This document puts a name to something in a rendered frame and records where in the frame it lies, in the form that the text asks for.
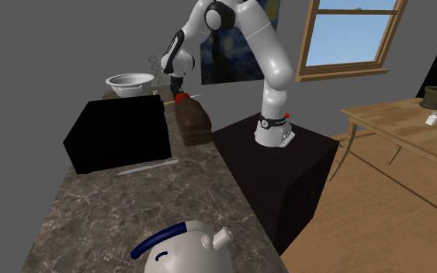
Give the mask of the brown bread loaf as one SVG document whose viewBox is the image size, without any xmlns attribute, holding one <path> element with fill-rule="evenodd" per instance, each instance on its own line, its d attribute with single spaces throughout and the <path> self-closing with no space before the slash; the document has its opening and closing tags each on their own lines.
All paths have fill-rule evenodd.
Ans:
<svg viewBox="0 0 437 273">
<path fill-rule="evenodd" d="M 175 105 L 175 119 L 185 146 L 203 145 L 213 140 L 210 117 L 196 100 L 179 101 Z"/>
</svg>

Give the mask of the thin pale stick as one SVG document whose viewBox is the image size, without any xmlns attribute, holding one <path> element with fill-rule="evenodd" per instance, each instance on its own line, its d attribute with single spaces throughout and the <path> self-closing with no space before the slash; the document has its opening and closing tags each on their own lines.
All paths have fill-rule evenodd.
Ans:
<svg viewBox="0 0 437 273">
<path fill-rule="evenodd" d="M 187 98 L 195 98 L 195 97 L 198 97 L 198 96 L 201 96 L 202 94 L 198 94 L 198 95 L 191 95 L 191 96 L 189 96 L 189 97 L 187 97 Z M 164 102 L 163 103 L 163 105 L 171 105 L 171 104 L 175 104 L 176 103 L 176 100 L 173 100 L 173 101 L 170 101 L 170 102 Z"/>
</svg>

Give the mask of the dark robot stand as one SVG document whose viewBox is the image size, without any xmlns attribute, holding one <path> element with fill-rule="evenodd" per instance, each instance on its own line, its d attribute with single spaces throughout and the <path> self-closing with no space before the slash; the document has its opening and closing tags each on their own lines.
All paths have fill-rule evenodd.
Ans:
<svg viewBox="0 0 437 273">
<path fill-rule="evenodd" d="M 286 147 L 255 142 L 258 115 L 213 132 L 213 142 L 278 254 L 313 219 L 339 142 L 293 125 Z"/>
</svg>

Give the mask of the silver knife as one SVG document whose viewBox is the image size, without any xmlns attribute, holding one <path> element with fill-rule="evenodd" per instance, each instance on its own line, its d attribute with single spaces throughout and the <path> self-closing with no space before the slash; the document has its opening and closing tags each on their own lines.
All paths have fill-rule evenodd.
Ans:
<svg viewBox="0 0 437 273">
<path fill-rule="evenodd" d="M 138 172 L 138 171 L 145 171 L 145 170 L 149 170 L 149 169 L 152 169 L 152 168 L 157 168 L 157 167 L 167 166 L 167 165 L 177 164 L 177 163 L 179 163 L 179 160 L 178 159 L 174 159 L 174 160 L 162 162 L 160 164 L 153 164 L 153 165 L 148 165 L 148 166 L 142 166 L 142 167 L 138 167 L 138 168 L 133 168 L 133 169 L 130 169 L 130 170 L 122 171 L 122 172 L 118 173 L 117 175 L 118 176 L 128 175 L 128 174 L 132 174 L 132 173 L 135 173 L 135 172 Z"/>
</svg>

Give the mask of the blue night sky painting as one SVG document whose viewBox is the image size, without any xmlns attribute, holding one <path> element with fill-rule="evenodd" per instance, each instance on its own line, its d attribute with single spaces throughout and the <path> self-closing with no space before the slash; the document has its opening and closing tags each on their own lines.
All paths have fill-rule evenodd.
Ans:
<svg viewBox="0 0 437 273">
<path fill-rule="evenodd" d="M 290 63 L 262 1 L 268 0 L 205 0 L 198 13 L 202 83 L 262 79 L 282 89 L 288 82 Z"/>
</svg>

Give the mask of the black box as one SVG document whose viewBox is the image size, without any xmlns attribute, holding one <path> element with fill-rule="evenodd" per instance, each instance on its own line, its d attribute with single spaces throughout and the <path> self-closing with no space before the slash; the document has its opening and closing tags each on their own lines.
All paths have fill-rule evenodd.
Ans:
<svg viewBox="0 0 437 273">
<path fill-rule="evenodd" d="M 88 102 L 63 145 L 79 175 L 172 156 L 157 95 Z"/>
</svg>

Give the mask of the white bowl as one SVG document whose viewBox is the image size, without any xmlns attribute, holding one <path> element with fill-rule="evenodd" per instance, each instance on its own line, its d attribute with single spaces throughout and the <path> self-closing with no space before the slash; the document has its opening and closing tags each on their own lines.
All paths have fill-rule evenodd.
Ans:
<svg viewBox="0 0 437 273">
<path fill-rule="evenodd" d="M 147 73 L 119 74 L 106 79 L 120 98 L 152 95 L 151 83 L 154 75 Z"/>
</svg>

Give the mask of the wooden framed window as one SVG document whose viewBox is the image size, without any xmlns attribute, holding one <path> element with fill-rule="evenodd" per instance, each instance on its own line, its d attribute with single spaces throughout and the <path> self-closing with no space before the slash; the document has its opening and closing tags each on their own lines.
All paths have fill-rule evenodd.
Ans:
<svg viewBox="0 0 437 273">
<path fill-rule="evenodd" d="M 408 0 L 310 0 L 298 82 L 385 74 Z"/>
</svg>

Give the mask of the wooden table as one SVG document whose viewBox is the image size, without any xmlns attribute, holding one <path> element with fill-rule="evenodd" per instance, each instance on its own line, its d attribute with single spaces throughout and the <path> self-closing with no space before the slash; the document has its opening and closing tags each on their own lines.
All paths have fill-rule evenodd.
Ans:
<svg viewBox="0 0 437 273">
<path fill-rule="evenodd" d="M 343 109 L 348 117 L 343 154 L 331 167 L 328 180 L 333 179 L 349 154 L 359 126 L 395 143 L 387 164 L 403 149 L 437 164 L 437 120 L 432 125 L 426 123 L 433 111 L 420 106 L 420 102 L 420 98 L 409 98 Z"/>
</svg>

